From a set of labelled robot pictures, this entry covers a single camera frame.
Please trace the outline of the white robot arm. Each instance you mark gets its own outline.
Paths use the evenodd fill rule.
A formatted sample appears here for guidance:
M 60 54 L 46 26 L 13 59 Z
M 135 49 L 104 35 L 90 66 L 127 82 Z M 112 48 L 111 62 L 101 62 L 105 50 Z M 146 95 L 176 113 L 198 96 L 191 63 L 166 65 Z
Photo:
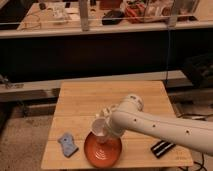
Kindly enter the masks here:
M 143 112 L 142 99 L 127 95 L 106 119 L 111 136 L 121 137 L 126 130 L 149 135 L 213 156 L 213 122 L 161 117 Z

